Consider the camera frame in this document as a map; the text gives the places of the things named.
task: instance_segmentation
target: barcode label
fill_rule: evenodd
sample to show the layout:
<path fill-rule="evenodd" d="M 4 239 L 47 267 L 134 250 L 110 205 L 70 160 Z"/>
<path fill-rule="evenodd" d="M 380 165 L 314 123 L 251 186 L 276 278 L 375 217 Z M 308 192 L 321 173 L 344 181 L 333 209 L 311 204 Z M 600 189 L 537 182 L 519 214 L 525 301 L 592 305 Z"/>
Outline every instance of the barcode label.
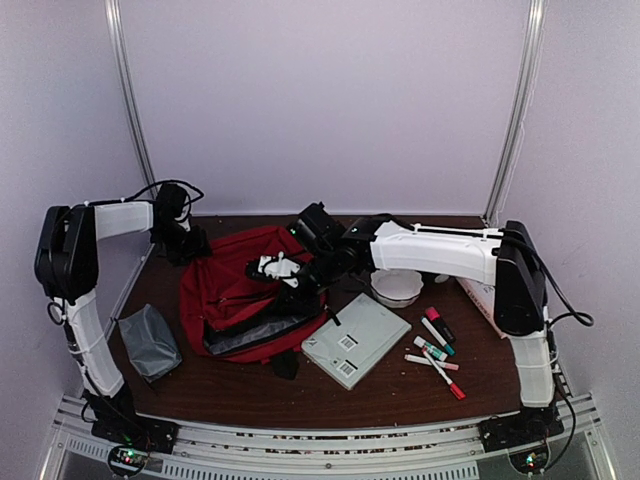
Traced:
<path fill-rule="evenodd" d="M 349 363 L 347 360 L 345 360 L 344 362 L 342 362 L 340 364 L 340 366 L 338 367 L 338 371 L 344 375 L 345 378 L 349 378 L 351 375 L 353 375 L 354 373 L 356 373 L 357 368 L 354 367 L 351 363 Z"/>
<path fill-rule="evenodd" d="M 346 336 L 342 337 L 340 340 L 338 340 L 338 345 L 340 345 L 342 348 L 345 349 L 345 351 L 348 352 L 353 347 L 355 347 L 357 345 L 357 343 L 349 335 L 346 335 Z"/>

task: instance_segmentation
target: gray pouch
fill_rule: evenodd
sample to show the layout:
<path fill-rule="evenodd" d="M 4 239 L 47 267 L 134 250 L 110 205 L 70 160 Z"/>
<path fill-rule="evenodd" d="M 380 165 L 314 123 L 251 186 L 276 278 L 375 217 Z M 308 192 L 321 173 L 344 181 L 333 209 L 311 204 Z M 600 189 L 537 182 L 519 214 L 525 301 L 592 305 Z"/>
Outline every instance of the gray pouch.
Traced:
<path fill-rule="evenodd" d="M 169 325 L 151 305 L 118 320 L 118 326 L 131 365 L 147 382 L 157 380 L 182 362 Z"/>

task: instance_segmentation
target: metal frame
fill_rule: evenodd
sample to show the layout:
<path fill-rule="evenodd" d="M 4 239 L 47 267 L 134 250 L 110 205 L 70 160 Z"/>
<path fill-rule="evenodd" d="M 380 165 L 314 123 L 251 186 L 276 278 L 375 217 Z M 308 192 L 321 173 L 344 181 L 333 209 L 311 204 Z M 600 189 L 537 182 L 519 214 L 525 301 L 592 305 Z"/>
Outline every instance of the metal frame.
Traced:
<path fill-rule="evenodd" d="M 572 398 L 577 414 L 576 435 L 585 435 L 599 478 L 614 480 L 608 438 L 591 395 Z M 55 436 L 41 470 L 41 479 L 57 478 L 66 451 L 103 461 L 111 444 L 91 436 L 91 425 L 80 418 L 84 402 L 64 397 L 54 420 Z M 558 403 L 566 438 L 571 416 Z M 91 412 L 87 418 L 92 419 Z M 417 475 L 464 469 L 478 478 L 476 462 L 504 456 L 485 453 L 478 422 L 484 418 L 411 427 L 353 430 L 284 430 L 228 427 L 177 421 L 180 425 L 171 455 L 153 453 L 147 473 L 173 479 L 278 478 L 423 478 Z"/>
<path fill-rule="evenodd" d="M 111 36 L 113 53 L 116 57 L 116 65 L 120 76 L 122 94 L 124 95 L 127 118 L 129 119 L 129 129 L 131 130 L 131 137 L 138 157 L 140 170 L 144 181 L 148 186 L 154 183 L 156 179 L 153 174 L 153 168 L 151 167 L 151 161 L 149 160 L 149 152 L 142 132 L 140 113 L 138 112 L 138 106 L 133 93 L 131 70 L 129 68 L 129 59 L 127 57 L 127 49 L 124 41 L 122 19 L 120 18 L 120 0 L 105 0 L 105 8 L 107 13 L 107 25 L 109 26 L 109 35 Z M 154 187 L 150 190 L 150 193 L 151 196 L 155 198 L 158 191 Z"/>
<path fill-rule="evenodd" d="M 104 336 L 107 339 L 111 338 L 111 334 L 113 333 L 116 326 L 115 320 L 120 317 L 120 314 L 122 313 L 122 310 L 124 309 L 124 306 L 127 303 L 127 300 L 129 299 L 129 295 L 131 295 L 131 291 L 133 290 L 133 287 L 138 281 L 138 277 L 140 277 L 142 270 L 144 269 L 145 265 L 153 255 L 154 248 L 155 248 L 155 245 L 150 244 L 145 250 L 145 252 L 140 256 L 140 261 L 136 264 L 133 272 L 131 272 L 131 275 L 129 276 L 127 283 L 124 285 L 124 288 L 122 289 L 122 292 L 120 292 L 120 295 L 118 296 L 118 299 L 116 300 L 115 305 L 111 309 L 110 321 L 104 332 Z"/>
<path fill-rule="evenodd" d="M 105 0 L 107 13 L 107 23 L 109 26 L 109 34 L 113 44 L 113 51 L 118 66 L 120 83 L 122 85 L 122 93 L 124 95 L 127 116 L 129 119 L 129 127 L 133 138 L 134 146 L 138 156 L 138 163 L 142 175 L 147 185 L 155 182 L 155 176 L 149 152 L 142 131 L 142 123 L 140 114 L 135 101 L 133 91 L 133 83 L 131 80 L 131 71 L 129 68 L 129 60 L 127 57 L 127 49 L 125 45 L 124 30 L 122 27 L 122 19 L 120 17 L 120 0 Z M 489 201 L 485 209 L 483 220 L 489 226 L 495 225 L 496 216 L 500 208 L 501 202 L 508 189 L 508 180 L 513 170 L 515 157 L 518 153 L 520 142 L 520 130 L 524 119 L 525 110 L 529 102 L 530 92 L 535 77 L 536 66 L 539 58 L 540 43 L 542 38 L 542 25 L 546 10 L 546 0 L 531 0 L 529 6 L 529 23 L 524 40 L 524 49 L 522 52 L 522 60 L 520 64 L 520 74 L 516 88 L 516 95 L 513 101 L 511 118 L 507 127 L 502 154 L 498 171 L 494 180 Z M 151 189 L 151 194 L 155 198 L 157 189 Z"/>
<path fill-rule="evenodd" d="M 545 0 L 531 0 L 529 7 L 529 24 L 527 25 L 513 109 L 511 110 L 507 135 L 502 147 L 496 179 L 484 213 L 484 221 L 489 226 L 494 226 L 497 222 L 497 215 L 507 193 L 509 179 L 520 147 L 522 122 L 529 103 L 536 67 L 540 57 L 545 5 Z"/>

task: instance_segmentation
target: white bowl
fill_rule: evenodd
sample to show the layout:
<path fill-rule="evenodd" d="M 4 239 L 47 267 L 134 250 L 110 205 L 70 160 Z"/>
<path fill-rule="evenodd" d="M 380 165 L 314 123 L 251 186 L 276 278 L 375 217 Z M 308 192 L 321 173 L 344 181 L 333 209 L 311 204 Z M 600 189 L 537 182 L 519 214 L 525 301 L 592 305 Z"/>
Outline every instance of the white bowl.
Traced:
<path fill-rule="evenodd" d="M 404 308 L 415 302 L 423 287 L 422 275 L 414 270 L 376 270 L 371 274 L 375 299 L 389 308 Z"/>

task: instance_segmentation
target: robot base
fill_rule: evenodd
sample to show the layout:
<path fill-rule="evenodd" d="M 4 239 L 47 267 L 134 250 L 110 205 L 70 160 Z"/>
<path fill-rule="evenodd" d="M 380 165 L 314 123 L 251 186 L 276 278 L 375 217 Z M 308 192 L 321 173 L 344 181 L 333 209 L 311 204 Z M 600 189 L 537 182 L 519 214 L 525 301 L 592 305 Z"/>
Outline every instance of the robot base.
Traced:
<path fill-rule="evenodd" d="M 156 420 L 154 418 L 138 417 L 137 423 L 147 430 L 149 438 L 138 436 L 138 438 L 127 438 L 122 430 L 114 429 L 107 422 L 97 421 L 91 428 L 91 434 L 95 437 L 104 438 L 113 443 L 129 445 L 133 449 L 141 452 L 171 453 L 173 444 L 178 435 L 178 425 L 166 420 Z"/>
<path fill-rule="evenodd" d="M 478 429 L 485 452 L 540 442 L 564 432 L 555 406 L 523 408 L 515 415 L 484 420 Z"/>

